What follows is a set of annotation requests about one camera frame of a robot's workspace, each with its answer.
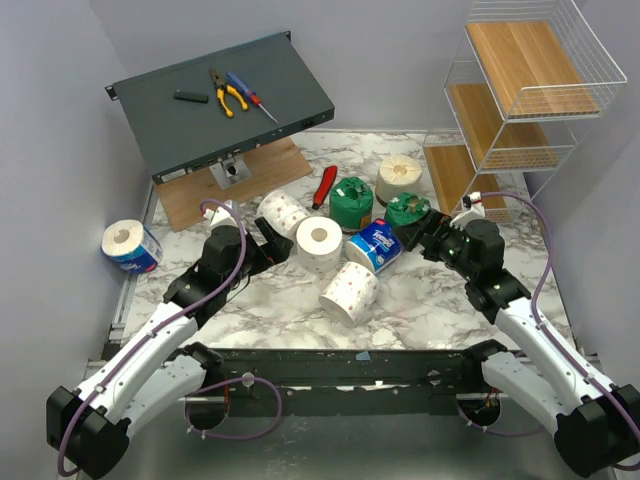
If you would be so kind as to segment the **floral roll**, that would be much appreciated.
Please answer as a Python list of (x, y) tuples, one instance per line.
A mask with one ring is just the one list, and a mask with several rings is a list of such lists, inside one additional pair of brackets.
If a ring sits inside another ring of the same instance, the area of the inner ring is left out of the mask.
[(321, 307), (346, 327), (359, 327), (371, 319), (380, 291), (377, 276), (366, 267), (346, 262), (319, 296)]
[(309, 217), (296, 232), (299, 262), (314, 274), (327, 272), (338, 265), (342, 242), (337, 222), (327, 217)]
[(263, 217), (279, 235), (297, 245), (298, 227), (311, 214), (298, 200), (278, 189), (261, 201), (257, 208), (257, 216)]

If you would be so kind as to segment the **floral roll front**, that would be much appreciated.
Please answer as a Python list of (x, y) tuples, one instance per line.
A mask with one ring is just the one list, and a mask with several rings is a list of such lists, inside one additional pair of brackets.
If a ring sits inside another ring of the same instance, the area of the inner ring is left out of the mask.
[(380, 291), (377, 276), (366, 267), (346, 262), (319, 296), (321, 307), (346, 327), (359, 327), (371, 319)]

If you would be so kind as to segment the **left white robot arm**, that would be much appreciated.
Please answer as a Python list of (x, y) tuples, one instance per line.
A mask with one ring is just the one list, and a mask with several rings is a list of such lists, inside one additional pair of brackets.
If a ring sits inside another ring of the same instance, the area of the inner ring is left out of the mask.
[(132, 438), (151, 419), (184, 396), (213, 394), (216, 413), (190, 425), (208, 437), (230, 407), (233, 380), (221, 357), (188, 340), (227, 303), (243, 279), (288, 259), (292, 240), (263, 218), (255, 221), (265, 242), (241, 224), (212, 228), (201, 257), (168, 287), (147, 323), (121, 350), (73, 390), (58, 387), (46, 402), (46, 438), (58, 452), (62, 477), (109, 473)]

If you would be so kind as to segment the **bottom wooden shelf board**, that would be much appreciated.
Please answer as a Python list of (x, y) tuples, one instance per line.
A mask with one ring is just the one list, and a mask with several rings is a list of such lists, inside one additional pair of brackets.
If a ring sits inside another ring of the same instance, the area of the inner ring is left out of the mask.
[(451, 216), (461, 212), (461, 199), (475, 191), (506, 190), (494, 174), (477, 174), (464, 145), (423, 148), (439, 209)]

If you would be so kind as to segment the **middle wooden shelf board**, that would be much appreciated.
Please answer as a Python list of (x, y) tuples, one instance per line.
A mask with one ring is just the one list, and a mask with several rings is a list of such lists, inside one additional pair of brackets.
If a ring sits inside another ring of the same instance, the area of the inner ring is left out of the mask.
[(480, 171), (554, 169), (559, 155), (537, 123), (505, 122), (486, 84), (448, 87), (475, 166)]

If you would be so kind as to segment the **floral roll back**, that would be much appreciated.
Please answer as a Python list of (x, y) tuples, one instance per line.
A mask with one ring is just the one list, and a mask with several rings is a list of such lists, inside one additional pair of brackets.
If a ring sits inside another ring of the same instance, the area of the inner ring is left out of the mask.
[(257, 216), (263, 217), (279, 235), (297, 245), (298, 227), (311, 214), (298, 200), (278, 189), (261, 201), (257, 208)]

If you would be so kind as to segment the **green wrapped roll right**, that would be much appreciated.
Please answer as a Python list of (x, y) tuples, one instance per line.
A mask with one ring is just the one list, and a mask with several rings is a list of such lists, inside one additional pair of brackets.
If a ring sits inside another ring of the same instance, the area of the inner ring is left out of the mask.
[(384, 220), (392, 227), (403, 227), (420, 220), (431, 209), (425, 197), (403, 192), (393, 197), (386, 206)]

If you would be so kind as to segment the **green wrapped roll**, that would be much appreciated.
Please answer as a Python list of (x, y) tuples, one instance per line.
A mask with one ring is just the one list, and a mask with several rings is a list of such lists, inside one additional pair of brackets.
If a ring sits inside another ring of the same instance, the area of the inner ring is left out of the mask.
[(431, 209), (425, 197), (403, 192), (393, 197), (386, 206), (384, 220), (392, 227), (403, 227), (420, 220)]
[(345, 177), (329, 195), (329, 217), (344, 233), (356, 233), (372, 220), (374, 195), (367, 183), (359, 177)]

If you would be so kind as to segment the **cream wrapped roll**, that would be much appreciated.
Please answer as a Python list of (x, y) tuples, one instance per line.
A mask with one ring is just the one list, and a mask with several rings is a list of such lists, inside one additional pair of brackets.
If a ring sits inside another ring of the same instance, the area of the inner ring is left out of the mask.
[(402, 193), (420, 194), (423, 169), (417, 160), (406, 155), (386, 157), (377, 172), (375, 196), (386, 206)]

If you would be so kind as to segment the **green wrapped roll left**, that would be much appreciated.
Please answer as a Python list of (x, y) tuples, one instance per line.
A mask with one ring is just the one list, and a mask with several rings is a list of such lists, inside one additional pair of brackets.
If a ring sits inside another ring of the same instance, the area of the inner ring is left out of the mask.
[(372, 220), (374, 195), (367, 183), (359, 177), (345, 177), (329, 195), (329, 217), (344, 233), (356, 233)]

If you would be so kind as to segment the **wooden board under chassis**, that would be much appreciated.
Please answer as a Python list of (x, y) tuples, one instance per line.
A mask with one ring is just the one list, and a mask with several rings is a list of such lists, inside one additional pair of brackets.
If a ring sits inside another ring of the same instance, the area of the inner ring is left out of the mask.
[(237, 182), (222, 187), (210, 166), (157, 185), (155, 191), (169, 225), (178, 232), (203, 220), (200, 202), (206, 198), (244, 203), (309, 175), (312, 168), (295, 143), (281, 139), (245, 153)]

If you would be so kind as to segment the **blue wrapped roll far left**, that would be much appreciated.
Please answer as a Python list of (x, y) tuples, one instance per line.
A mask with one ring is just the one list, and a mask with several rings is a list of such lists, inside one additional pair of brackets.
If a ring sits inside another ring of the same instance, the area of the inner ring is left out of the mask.
[(129, 274), (151, 272), (163, 256), (160, 242), (138, 220), (120, 220), (107, 227), (101, 249)]

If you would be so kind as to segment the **blue red screwdriver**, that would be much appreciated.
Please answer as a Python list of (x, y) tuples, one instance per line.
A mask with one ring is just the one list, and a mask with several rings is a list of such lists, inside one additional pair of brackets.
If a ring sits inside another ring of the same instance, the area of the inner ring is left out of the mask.
[(249, 86), (234, 72), (226, 73), (227, 82), (238, 90), (243, 97), (253, 105), (259, 107), (272, 121), (278, 123), (278, 120), (266, 109), (258, 95), (249, 88)]

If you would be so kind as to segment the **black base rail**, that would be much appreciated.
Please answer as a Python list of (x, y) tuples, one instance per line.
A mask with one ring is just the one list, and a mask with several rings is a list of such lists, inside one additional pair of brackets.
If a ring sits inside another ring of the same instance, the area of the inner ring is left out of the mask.
[(466, 350), (265, 350), (183, 347), (205, 380), (182, 401), (198, 424), (230, 417), (454, 415), (491, 388), (480, 362), (495, 341)]

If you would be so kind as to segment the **yellow handled pliers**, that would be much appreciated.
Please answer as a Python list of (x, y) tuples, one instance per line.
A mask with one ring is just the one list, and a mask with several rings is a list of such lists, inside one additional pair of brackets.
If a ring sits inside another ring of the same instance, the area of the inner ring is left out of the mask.
[(214, 68), (210, 68), (209, 73), (216, 88), (216, 98), (218, 105), (227, 118), (234, 117), (234, 112), (229, 108), (226, 102), (227, 95), (235, 98), (240, 104), (240, 107), (243, 111), (249, 110), (249, 105), (244, 97), (232, 85), (224, 80)]

